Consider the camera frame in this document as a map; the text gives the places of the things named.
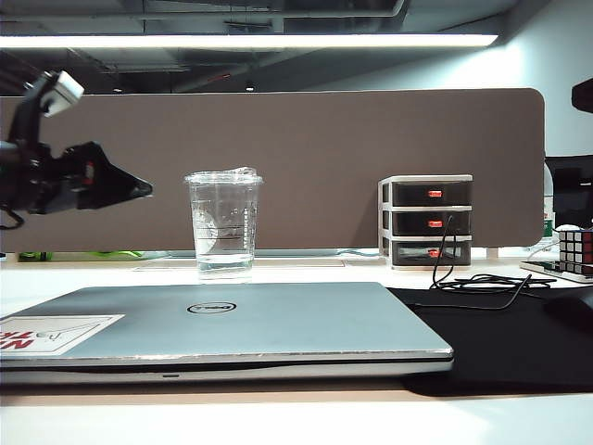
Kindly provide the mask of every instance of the rubik's cube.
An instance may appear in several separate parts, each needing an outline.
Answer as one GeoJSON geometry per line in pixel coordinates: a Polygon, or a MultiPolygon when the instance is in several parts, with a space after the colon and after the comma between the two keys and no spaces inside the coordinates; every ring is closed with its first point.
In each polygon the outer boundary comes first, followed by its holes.
{"type": "Polygon", "coordinates": [[[593,263],[593,230],[567,230],[560,234],[560,260],[593,263]]]}

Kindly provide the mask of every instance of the cup lid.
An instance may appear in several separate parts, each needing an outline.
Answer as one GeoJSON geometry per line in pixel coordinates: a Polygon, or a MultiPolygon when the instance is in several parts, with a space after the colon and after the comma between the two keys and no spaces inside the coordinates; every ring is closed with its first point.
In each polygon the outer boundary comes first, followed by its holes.
{"type": "Polygon", "coordinates": [[[185,176],[189,184],[261,184],[263,179],[252,167],[239,167],[222,172],[194,172],[185,176]]]}

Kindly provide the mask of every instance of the green object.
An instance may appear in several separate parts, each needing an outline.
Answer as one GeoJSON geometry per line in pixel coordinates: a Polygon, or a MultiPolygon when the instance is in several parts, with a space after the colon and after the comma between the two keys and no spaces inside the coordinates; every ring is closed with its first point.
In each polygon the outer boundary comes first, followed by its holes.
{"type": "Polygon", "coordinates": [[[130,255],[131,257],[140,258],[144,252],[138,252],[136,250],[113,250],[111,252],[89,252],[91,255],[97,257],[112,257],[114,255],[130,255]]]}
{"type": "Polygon", "coordinates": [[[52,252],[22,252],[19,261],[51,261],[52,255],[52,252]]]}
{"type": "Polygon", "coordinates": [[[552,220],[544,220],[544,237],[552,237],[552,220]]]}
{"type": "MultiPolygon", "coordinates": [[[[141,258],[145,253],[137,250],[113,250],[109,252],[86,252],[85,254],[76,253],[57,253],[56,261],[81,261],[84,260],[84,255],[93,257],[110,258],[121,255],[128,255],[134,258],[141,258]]],[[[21,262],[37,262],[37,261],[51,261],[54,257],[53,252],[21,252],[19,254],[19,261],[21,262]]]]}

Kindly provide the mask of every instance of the ceiling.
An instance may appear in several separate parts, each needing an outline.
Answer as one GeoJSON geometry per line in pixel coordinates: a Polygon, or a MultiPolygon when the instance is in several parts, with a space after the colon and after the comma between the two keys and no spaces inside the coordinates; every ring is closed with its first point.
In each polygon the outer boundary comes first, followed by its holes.
{"type": "MultiPolygon", "coordinates": [[[[494,32],[527,0],[3,0],[3,35],[494,32]]],[[[436,50],[0,51],[0,95],[43,70],[67,70],[88,94],[306,90],[436,50]]]]}

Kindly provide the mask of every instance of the gray partition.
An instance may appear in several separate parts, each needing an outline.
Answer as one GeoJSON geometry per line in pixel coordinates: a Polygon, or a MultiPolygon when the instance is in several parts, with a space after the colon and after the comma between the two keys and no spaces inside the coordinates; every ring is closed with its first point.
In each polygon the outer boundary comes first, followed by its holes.
{"type": "MultiPolygon", "coordinates": [[[[6,137],[17,98],[2,100],[6,137]]],[[[264,177],[258,248],[375,247],[377,182],[473,175],[473,244],[542,233],[544,104],[530,89],[96,95],[42,122],[54,156],[98,141],[155,187],[102,210],[27,215],[2,251],[191,249],[188,172],[253,166],[264,177]]]]}

